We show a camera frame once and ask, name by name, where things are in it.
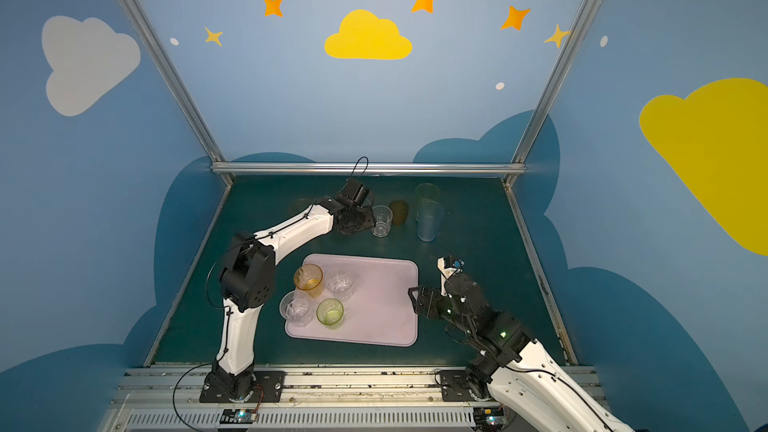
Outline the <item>clear faceted glass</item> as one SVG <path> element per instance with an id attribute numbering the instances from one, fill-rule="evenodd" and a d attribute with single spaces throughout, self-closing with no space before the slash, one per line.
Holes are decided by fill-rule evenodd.
<path id="1" fill-rule="evenodd" d="M 341 302 L 348 301 L 354 293 L 354 279 L 343 272 L 334 272 L 326 282 L 326 288 L 331 295 Z"/>
<path id="2" fill-rule="evenodd" d="M 385 205 L 375 205 L 372 207 L 374 217 L 374 227 L 372 234 L 377 238 L 386 237 L 392 226 L 393 212 Z"/>
<path id="3" fill-rule="evenodd" d="M 305 327 L 315 317 L 313 299 L 304 291 L 293 290 L 280 301 L 279 312 L 287 325 Z"/>

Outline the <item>lilac plastic tray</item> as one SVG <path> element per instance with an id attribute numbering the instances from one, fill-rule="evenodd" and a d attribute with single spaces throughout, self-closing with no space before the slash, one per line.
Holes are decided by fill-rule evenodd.
<path id="1" fill-rule="evenodd" d="M 331 298 L 325 290 L 313 301 L 311 322 L 297 326 L 287 322 L 285 332 L 296 339 L 409 347 L 418 337 L 418 319 L 408 289 L 418 285 L 418 267 L 408 260 L 331 254 L 311 254 L 305 263 L 319 266 L 327 274 L 351 277 L 352 295 L 343 302 L 339 323 L 322 324 L 316 316 L 320 302 Z"/>

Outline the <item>amber faceted glass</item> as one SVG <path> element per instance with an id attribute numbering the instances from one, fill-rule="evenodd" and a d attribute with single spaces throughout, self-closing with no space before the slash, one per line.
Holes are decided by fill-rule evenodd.
<path id="1" fill-rule="evenodd" d="M 293 281 L 297 290 L 305 292 L 312 298 L 318 298 L 323 294 L 324 273 L 316 264 L 303 264 L 294 273 Z"/>

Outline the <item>green faceted glass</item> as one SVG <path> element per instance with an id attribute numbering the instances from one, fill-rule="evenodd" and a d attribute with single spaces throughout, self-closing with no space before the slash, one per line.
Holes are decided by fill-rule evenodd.
<path id="1" fill-rule="evenodd" d="M 316 308 L 316 318 L 321 325 L 328 328 L 338 328 L 345 316 L 344 304 L 336 298 L 321 301 Z"/>

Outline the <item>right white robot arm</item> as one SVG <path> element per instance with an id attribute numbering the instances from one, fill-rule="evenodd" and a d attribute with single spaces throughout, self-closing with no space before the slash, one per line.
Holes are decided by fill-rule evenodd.
<path id="1" fill-rule="evenodd" d="M 630 431 L 529 335 L 511 314 L 495 310 L 480 285 L 463 272 L 443 287 L 411 287 L 416 314 L 461 331 L 478 352 L 467 368 L 472 393 L 508 407 L 538 431 Z"/>

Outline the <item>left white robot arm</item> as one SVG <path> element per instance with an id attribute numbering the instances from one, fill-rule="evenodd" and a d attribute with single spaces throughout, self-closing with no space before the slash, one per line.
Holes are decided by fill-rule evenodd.
<path id="1" fill-rule="evenodd" d="M 204 379 L 202 403 L 254 400 L 254 340 L 261 310 L 274 293 L 279 262 L 333 230 L 352 235 L 373 226 L 373 206 L 366 200 L 325 196 L 296 216 L 235 241 L 224 255 L 219 273 L 224 313 L 222 338 Z"/>

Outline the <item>small dark brown cup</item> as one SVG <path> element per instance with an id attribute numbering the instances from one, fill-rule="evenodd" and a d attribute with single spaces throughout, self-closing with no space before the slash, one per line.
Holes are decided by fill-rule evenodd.
<path id="1" fill-rule="evenodd" d="M 394 200 L 388 205 L 392 212 L 392 225 L 403 225 L 409 215 L 410 206 L 405 200 Z"/>

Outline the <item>tall yellow glass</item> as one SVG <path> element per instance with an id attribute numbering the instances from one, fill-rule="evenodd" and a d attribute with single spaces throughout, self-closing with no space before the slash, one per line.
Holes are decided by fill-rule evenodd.
<path id="1" fill-rule="evenodd" d="M 295 200 L 290 206 L 289 216 L 304 215 L 314 205 L 314 202 L 314 199 L 306 197 Z"/>

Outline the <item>tall pale blue glass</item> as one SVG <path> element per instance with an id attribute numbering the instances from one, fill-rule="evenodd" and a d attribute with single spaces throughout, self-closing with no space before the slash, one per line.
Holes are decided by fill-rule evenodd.
<path id="1" fill-rule="evenodd" d="M 424 200 L 417 210 L 417 236 L 423 242 L 434 241 L 441 229 L 445 216 L 442 204 Z"/>

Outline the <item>tall pale green glass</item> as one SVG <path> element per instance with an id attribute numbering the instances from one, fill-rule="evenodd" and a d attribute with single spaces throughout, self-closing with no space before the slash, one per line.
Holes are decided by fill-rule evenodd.
<path id="1" fill-rule="evenodd" d="M 415 193 L 417 196 L 417 207 L 420 208 L 427 201 L 437 202 L 440 197 L 440 189 L 437 185 L 429 182 L 419 184 Z"/>

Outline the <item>back horizontal aluminium bar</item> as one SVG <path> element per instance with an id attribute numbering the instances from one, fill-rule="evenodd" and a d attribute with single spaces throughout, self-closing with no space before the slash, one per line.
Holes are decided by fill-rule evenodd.
<path id="1" fill-rule="evenodd" d="M 522 175 L 523 164 L 214 162 L 214 173 L 233 175 Z"/>

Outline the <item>right green circuit board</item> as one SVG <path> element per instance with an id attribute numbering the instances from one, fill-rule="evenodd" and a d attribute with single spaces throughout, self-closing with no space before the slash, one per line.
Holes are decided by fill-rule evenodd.
<path id="1" fill-rule="evenodd" d="M 501 407 L 480 407 L 473 409 L 474 431 L 496 432 L 501 431 L 507 424 L 508 419 Z"/>

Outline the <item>green circuit board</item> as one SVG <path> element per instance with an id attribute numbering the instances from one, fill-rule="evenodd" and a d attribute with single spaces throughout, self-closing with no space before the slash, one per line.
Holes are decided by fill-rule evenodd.
<path id="1" fill-rule="evenodd" d="M 480 407 L 473 409 L 474 431 L 496 432 L 501 431 L 507 424 L 508 419 L 501 407 Z"/>
<path id="2" fill-rule="evenodd" d="M 221 413 L 220 425 L 242 425 L 248 426 L 257 421 L 258 411 L 256 409 L 224 409 Z"/>

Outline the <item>left green circuit board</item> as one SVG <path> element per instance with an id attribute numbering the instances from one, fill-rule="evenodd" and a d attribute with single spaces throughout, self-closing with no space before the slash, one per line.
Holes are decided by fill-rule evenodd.
<path id="1" fill-rule="evenodd" d="M 256 409 L 224 409 L 221 413 L 220 425 L 242 425 L 248 426 L 257 421 L 258 411 Z"/>

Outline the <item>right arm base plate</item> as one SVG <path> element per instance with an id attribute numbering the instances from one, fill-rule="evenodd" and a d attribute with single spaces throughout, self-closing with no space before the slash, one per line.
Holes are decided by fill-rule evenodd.
<path id="1" fill-rule="evenodd" d="M 482 402 L 490 399 L 486 385 L 467 369 L 442 369 L 435 376 L 444 402 Z"/>

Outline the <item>aluminium front rail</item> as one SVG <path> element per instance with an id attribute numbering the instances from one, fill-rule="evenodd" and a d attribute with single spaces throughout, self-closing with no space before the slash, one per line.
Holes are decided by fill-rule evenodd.
<path id="1" fill-rule="evenodd" d="M 205 372 L 193 366 L 129 369 L 107 408 L 101 431 L 474 431 L 473 409 L 501 407 L 501 431 L 538 431 L 489 399 L 444 402 L 440 366 L 261 366 L 286 373 L 278 403 L 201 403 Z M 563 369 L 610 413 L 590 367 Z M 220 425 L 224 409 L 256 409 L 248 426 Z"/>

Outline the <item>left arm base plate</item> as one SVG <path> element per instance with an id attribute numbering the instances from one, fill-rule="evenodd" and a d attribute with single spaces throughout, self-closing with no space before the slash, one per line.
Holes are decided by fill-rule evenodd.
<path id="1" fill-rule="evenodd" d="M 232 375 L 209 372 L 199 397 L 201 403 L 278 403 L 286 373 L 282 370 L 246 370 Z"/>

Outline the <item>left aluminium frame post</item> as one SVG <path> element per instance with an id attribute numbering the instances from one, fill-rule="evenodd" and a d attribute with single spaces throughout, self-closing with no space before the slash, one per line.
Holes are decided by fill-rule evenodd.
<path id="1" fill-rule="evenodd" d="M 211 160 L 212 166 L 226 161 L 192 95 L 183 83 L 169 53 L 154 28 L 140 0 L 117 0 L 135 29 L 142 44 L 158 69 L 198 141 Z"/>

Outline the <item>aluminium frame post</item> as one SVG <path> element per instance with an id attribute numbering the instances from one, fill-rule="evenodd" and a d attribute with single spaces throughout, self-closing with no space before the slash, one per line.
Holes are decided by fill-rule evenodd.
<path id="1" fill-rule="evenodd" d="M 546 82 L 542 95 L 531 115 L 520 141 L 515 149 L 511 164 L 519 172 L 508 173 L 503 180 L 504 187 L 511 192 L 516 178 L 525 173 L 525 163 L 533 145 L 556 102 L 558 93 L 566 81 L 571 66 L 593 24 L 604 0 L 582 0 L 571 24 L 570 34 L 565 44 L 560 47 L 553 69 Z"/>
<path id="2" fill-rule="evenodd" d="M 198 141 L 211 160 L 212 166 L 226 161 L 192 95 L 183 83 L 169 53 L 154 28 L 140 0 L 117 0 L 135 29 L 142 44 L 158 69 Z"/>

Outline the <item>right aluminium frame post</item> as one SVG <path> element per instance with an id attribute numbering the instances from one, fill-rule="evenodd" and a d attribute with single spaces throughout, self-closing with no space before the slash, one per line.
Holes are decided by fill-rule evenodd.
<path id="1" fill-rule="evenodd" d="M 566 81 L 571 66 L 593 24 L 604 0 L 582 0 L 571 24 L 570 34 L 565 44 L 560 47 L 553 69 L 546 82 L 542 95 L 531 115 L 520 141 L 515 149 L 511 164 L 519 172 L 508 173 L 503 180 L 504 187 L 511 192 L 516 178 L 525 173 L 525 163 L 533 145 L 556 102 L 558 93 Z"/>

